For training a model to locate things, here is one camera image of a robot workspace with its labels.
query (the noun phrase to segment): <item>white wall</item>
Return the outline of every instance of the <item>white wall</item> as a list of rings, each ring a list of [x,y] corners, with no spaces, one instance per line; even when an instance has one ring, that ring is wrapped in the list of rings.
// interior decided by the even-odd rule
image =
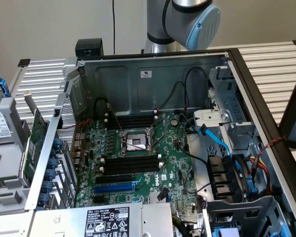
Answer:
[[[296,0],[214,2],[222,22],[212,46],[296,39]],[[83,38],[103,38],[105,54],[112,54],[111,7],[111,0],[0,0],[0,75],[11,81],[22,58],[74,56]],[[115,0],[115,18],[116,53],[139,53],[146,0]]]

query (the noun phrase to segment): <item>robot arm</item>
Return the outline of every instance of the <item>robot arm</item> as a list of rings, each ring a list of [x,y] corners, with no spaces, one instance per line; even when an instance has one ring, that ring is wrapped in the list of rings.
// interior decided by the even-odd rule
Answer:
[[[217,33],[220,9],[212,0],[147,0],[145,53],[207,48]]]

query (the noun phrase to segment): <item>motherboard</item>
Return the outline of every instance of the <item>motherboard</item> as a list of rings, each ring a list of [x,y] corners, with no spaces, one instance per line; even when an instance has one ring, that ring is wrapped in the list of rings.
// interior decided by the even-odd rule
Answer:
[[[80,151],[73,155],[79,160],[76,207],[169,202],[173,215],[197,219],[196,195],[186,191],[195,190],[193,175],[185,180],[191,160],[178,148],[185,139],[183,126],[177,136],[179,115],[160,117],[150,128],[109,129],[99,120],[79,128]]]

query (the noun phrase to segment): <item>blue pcie slot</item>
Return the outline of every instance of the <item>blue pcie slot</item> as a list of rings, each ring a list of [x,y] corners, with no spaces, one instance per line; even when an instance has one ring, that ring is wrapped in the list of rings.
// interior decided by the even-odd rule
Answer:
[[[95,186],[93,188],[94,193],[96,194],[122,192],[122,191],[134,191],[134,189],[135,189],[135,184],[133,183],[103,185],[103,186]]]

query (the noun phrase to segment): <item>black frame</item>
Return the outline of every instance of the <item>black frame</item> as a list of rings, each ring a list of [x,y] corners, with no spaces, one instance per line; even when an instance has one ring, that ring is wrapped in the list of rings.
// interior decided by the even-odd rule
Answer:
[[[149,53],[149,54],[126,54],[126,55],[107,55],[98,57],[78,57],[78,60],[113,60],[113,59],[132,59],[132,58],[149,58],[149,57],[164,57],[164,56],[180,56],[193,55],[199,53],[222,53],[227,52],[229,59],[237,71],[242,85],[249,97],[253,109],[258,117],[268,142],[273,139],[282,137],[279,128],[264,101],[257,84],[255,83],[240,51],[237,48],[198,50],[186,52],[168,52],[168,53]],[[271,146],[283,176],[292,192],[296,202],[296,161],[284,141],[280,141]]]
[[[296,121],[296,85],[279,125],[282,135],[286,136],[287,138],[291,134],[291,131],[294,127],[294,123],[292,121]],[[288,147],[296,149],[296,142],[286,140],[286,144]]]

